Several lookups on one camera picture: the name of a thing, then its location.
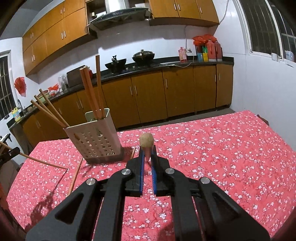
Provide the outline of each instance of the yellow detergent bottle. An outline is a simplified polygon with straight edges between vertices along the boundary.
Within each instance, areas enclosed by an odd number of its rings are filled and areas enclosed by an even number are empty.
[[[18,112],[18,108],[15,107],[11,113],[13,118],[15,119],[15,122],[20,121],[20,113]]]

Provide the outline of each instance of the pink tablecloth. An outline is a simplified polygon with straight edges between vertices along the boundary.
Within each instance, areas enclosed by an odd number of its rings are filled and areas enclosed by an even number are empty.
[[[131,147],[139,149],[143,132],[154,134],[158,155],[186,176],[207,176],[254,219],[274,234],[295,203],[295,152],[250,111],[154,128],[119,132],[125,161],[82,163],[75,188],[90,177],[102,180],[123,169]],[[26,160],[7,201],[27,231],[57,206],[68,193],[81,158],[70,140],[42,142],[31,156],[69,167],[69,171]],[[151,169],[145,165],[140,198],[126,198],[122,240],[174,240],[169,197],[153,195]]]

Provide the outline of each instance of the ceiling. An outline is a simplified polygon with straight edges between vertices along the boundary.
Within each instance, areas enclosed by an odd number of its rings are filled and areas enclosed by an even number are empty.
[[[0,39],[22,37],[37,13],[53,0],[26,0],[13,15]]]

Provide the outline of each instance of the silver handle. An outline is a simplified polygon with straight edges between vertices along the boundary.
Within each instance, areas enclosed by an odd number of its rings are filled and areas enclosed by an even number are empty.
[[[82,109],[84,109],[81,100],[80,99],[78,99],[78,100],[79,100],[79,103],[80,103]]]

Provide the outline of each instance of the range hood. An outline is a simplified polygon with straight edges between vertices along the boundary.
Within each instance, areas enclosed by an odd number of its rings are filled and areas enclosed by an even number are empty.
[[[89,25],[105,30],[120,24],[142,21],[149,18],[151,12],[147,7],[130,8],[128,0],[105,0],[106,14],[98,16]]]

